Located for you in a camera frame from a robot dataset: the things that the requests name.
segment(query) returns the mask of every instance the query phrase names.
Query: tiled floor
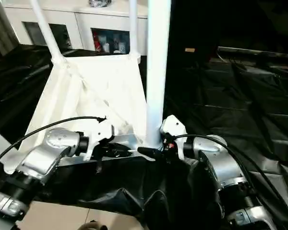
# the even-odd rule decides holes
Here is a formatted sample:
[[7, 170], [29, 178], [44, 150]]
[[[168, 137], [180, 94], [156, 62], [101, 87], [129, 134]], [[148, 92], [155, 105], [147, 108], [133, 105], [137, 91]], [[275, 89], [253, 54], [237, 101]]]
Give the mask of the tiled floor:
[[143, 230], [131, 216], [43, 202], [33, 202], [23, 221], [17, 225], [21, 230], [77, 230], [92, 220], [106, 225], [109, 230]]

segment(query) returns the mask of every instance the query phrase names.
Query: white cabinet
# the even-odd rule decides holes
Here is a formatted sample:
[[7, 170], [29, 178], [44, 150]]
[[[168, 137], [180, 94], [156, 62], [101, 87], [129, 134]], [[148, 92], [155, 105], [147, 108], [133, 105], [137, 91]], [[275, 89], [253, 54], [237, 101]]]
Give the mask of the white cabinet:
[[[32, 9], [5, 8], [21, 44], [46, 45]], [[83, 48], [75, 13], [44, 10], [47, 21], [62, 48]]]
[[[110, 49], [112, 49], [111, 41], [115, 40], [116, 35], [119, 35], [120, 38], [123, 39], [122, 36], [124, 37], [126, 35], [124, 32], [127, 32], [129, 39], [129, 17], [77, 13], [76, 18], [84, 49], [95, 50], [93, 31], [98, 35], [108, 35]], [[138, 51], [141, 55], [146, 55], [147, 53], [146, 34], [147, 19], [138, 18]]]
[[[41, 8], [59, 47], [95, 50], [93, 33], [108, 43], [110, 53], [129, 51], [129, 1], [112, 0], [93, 8], [88, 0], [40, 0]], [[147, 55], [148, 0], [138, 2], [138, 51]], [[45, 45], [29, 0], [2, 0], [7, 17], [21, 44]]]

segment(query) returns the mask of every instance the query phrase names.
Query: red object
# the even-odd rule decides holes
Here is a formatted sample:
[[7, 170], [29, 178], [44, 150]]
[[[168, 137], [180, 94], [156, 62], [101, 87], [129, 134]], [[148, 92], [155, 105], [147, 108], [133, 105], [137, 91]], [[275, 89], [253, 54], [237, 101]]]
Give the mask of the red object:
[[93, 39], [94, 39], [95, 51], [101, 52], [101, 45], [96, 32], [93, 32]]

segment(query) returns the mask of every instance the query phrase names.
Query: black plastic sheet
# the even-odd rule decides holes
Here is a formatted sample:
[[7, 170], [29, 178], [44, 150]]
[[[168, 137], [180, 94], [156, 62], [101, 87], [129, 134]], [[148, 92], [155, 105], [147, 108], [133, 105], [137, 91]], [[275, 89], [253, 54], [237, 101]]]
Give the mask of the black plastic sheet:
[[[85, 50], [66, 56], [89, 56]], [[140, 72], [145, 87], [145, 58]], [[19, 46], [0, 62], [0, 133], [13, 142], [25, 133], [51, 71], [45, 47]], [[254, 167], [257, 162], [288, 201], [288, 73], [236, 64], [168, 68], [164, 117], [174, 114], [188, 133], [222, 136], [252, 172], [259, 195], [288, 229], [288, 213]], [[144, 158], [61, 167], [37, 199], [119, 212], [154, 229], [219, 229], [215, 193], [195, 160]]]

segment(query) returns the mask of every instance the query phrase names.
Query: shelf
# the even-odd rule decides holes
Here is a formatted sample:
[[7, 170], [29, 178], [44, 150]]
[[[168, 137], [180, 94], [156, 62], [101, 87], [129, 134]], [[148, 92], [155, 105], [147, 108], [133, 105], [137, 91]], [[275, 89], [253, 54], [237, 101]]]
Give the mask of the shelf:
[[[88, 0], [40, 0], [42, 9], [51, 11], [78, 12], [128, 17], [129, 1], [112, 0], [107, 7], [90, 7]], [[2, 0], [4, 8], [32, 9], [30, 0]], [[146, 19], [148, 15], [148, 0], [138, 0], [138, 18]]]

